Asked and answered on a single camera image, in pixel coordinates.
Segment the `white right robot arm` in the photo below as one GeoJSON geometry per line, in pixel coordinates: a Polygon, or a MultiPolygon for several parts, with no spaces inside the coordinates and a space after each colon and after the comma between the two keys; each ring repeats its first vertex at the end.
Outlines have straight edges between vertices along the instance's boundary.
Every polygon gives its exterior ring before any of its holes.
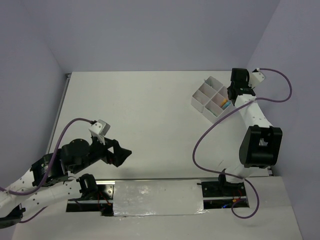
{"type": "Polygon", "coordinates": [[[218,176],[217,190],[223,196],[230,195],[241,187],[244,179],[260,169],[277,163],[283,132],[274,127],[263,114],[254,88],[265,76],[258,70],[249,72],[245,68],[231,70],[228,99],[240,108],[246,133],[239,147],[239,163],[223,170],[218,176]]]}

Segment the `orange pink highlighter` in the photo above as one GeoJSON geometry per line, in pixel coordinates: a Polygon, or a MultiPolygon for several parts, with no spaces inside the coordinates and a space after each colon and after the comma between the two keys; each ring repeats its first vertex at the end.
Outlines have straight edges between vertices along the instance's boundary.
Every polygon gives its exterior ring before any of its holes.
{"type": "Polygon", "coordinates": [[[219,106],[222,108],[222,107],[223,107],[223,105],[224,105],[224,104],[226,104],[227,102],[228,102],[228,100],[227,100],[227,99],[224,99],[224,100],[220,103],[220,105],[219,105],[219,106]]]}

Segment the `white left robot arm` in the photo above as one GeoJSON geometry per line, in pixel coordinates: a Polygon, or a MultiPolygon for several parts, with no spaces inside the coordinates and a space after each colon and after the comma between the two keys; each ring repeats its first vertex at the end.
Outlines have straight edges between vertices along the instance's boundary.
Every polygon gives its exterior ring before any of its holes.
{"type": "Polygon", "coordinates": [[[31,168],[15,183],[0,193],[0,227],[9,228],[25,223],[25,215],[39,213],[47,206],[71,199],[91,200],[99,192],[96,179],[85,173],[70,180],[98,161],[121,166],[132,151],[120,146],[115,139],[97,137],[92,142],[78,138],[46,154],[31,165],[31,168]]]}

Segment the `light blue highlighter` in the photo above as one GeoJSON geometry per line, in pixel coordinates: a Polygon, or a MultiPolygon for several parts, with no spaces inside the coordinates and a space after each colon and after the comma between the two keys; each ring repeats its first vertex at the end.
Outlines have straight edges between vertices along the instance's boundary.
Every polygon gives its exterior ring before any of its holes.
{"type": "Polygon", "coordinates": [[[230,101],[227,101],[221,108],[225,110],[231,104],[230,101]]]}

